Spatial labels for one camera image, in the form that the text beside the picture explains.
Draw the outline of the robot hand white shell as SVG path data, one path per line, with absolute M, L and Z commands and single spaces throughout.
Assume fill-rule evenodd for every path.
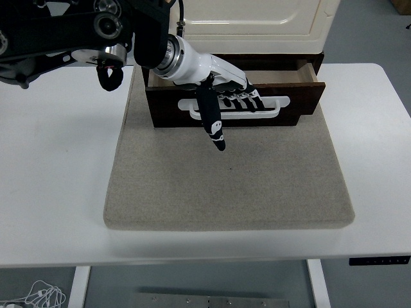
M 200 118 L 214 145 L 225 149 L 219 99 L 244 102 L 251 112 L 264 110 L 245 72 L 209 53 L 198 53 L 182 37 L 169 35 L 166 54 L 153 70 L 162 79 L 195 91 Z

